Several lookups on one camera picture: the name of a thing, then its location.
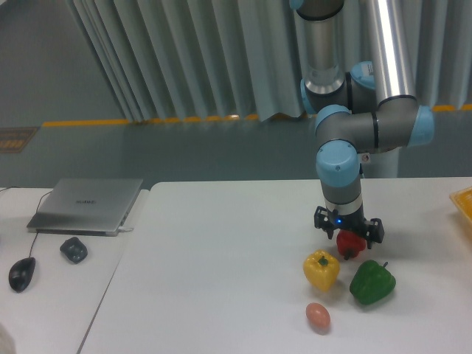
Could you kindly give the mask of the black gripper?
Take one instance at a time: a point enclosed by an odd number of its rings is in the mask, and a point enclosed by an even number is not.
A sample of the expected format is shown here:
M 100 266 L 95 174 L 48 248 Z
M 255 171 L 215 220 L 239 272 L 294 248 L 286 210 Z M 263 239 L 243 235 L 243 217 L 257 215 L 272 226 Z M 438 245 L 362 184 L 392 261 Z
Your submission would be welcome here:
M 333 238 L 337 229 L 355 232 L 364 236 L 367 248 L 371 249 L 374 243 L 382 243 L 384 239 L 384 226 L 380 218 L 369 221 L 364 217 L 364 210 L 359 208 L 349 215 L 340 215 L 318 206 L 313 216 L 314 227 L 327 234 L 328 239 Z

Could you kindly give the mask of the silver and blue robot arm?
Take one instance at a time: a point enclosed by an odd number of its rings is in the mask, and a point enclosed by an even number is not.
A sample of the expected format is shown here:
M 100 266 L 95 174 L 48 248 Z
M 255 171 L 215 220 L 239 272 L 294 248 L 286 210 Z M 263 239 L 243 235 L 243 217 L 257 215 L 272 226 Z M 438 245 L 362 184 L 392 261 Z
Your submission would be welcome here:
M 417 102 L 398 1 L 366 1 L 372 60 L 350 72 L 339 66 L 337 37 L 342 1 L 292 1 L 302 19 L 309 71 L 300 83 L 314 123 L 316 172 L 325 204 L 313 216 L 332 236 L 354 232 L 368 245 L 381 243 L 380 219 L 366 219 L 361 193 L 363 153 L 428 144 L 434 115 Z

